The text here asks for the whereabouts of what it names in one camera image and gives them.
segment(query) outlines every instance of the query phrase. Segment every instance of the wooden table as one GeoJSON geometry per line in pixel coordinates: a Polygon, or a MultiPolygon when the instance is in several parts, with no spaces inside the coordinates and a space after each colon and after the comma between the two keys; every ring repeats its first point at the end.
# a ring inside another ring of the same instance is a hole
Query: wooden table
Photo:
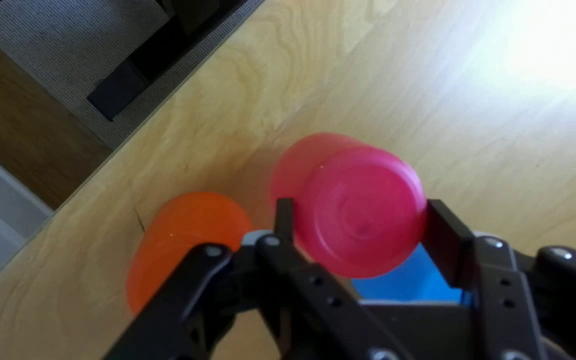
{"type": "MultiPolygon", "coordinates": [[[[273,161],[320,129],[401,154],[521,249],[576,246],[576,86],[521,71],[522,3],[269,0],[0,273],[0,358],[101,358],[159,206],[219,190],[269,226],[273,161]]],[[[216,358],[273,356],[248,314],[216,358]]]]}

